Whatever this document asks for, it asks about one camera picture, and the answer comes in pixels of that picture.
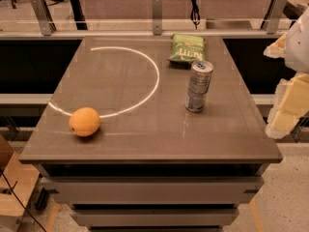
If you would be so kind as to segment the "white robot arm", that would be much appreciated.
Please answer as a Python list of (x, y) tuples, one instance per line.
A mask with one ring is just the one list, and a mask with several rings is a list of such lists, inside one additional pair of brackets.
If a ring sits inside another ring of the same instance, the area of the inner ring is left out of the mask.
[(285, 66), (295, 71), (290, 80), (279, 81), (267, 117), (267, 136), (281, 139), (309, 112), (309, 8), (287, 33), (265, 49), (264, 55), (283, 58)]

